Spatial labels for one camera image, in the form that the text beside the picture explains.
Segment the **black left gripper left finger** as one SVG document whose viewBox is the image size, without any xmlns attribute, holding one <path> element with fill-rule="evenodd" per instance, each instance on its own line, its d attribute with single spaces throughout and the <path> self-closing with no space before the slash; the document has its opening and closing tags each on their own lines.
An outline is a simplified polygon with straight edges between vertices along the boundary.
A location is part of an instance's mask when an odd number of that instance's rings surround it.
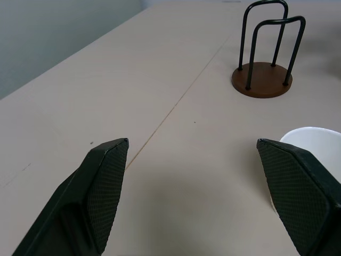
<svg viewBox="0 0 341 256">
<path fill-rule="evenodd" d="M 52 194 L 12 256 L 101 256 L 116 216 L 129 140 L 91 149 Z"/>
</svg>

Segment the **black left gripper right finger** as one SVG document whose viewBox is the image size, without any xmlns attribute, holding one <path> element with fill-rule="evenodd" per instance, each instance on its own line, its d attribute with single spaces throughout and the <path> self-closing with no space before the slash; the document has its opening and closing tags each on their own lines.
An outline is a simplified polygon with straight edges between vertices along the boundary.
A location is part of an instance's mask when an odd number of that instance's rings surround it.
<svg viewBox="0 0 341 256">
<path fill-rule="evenodd" d="M 301 256 L 341 256 L 341 183 L 305 149 L 258 139 L 272 203 Z"/>
</svg>

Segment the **tan ribbed paper cup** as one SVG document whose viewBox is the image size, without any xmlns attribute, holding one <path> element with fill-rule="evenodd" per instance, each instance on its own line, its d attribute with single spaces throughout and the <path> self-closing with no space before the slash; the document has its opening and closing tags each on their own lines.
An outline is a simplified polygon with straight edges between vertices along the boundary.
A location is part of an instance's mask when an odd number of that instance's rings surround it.
<svg viewBox="0 0 341 256">
<path fill-rule="evenodd" d="M 301 127 L 280 141 L 258 140 L 257 150 L 273 209 L 285 225 L 341 219 L 341 133 Z"/>
</svg>

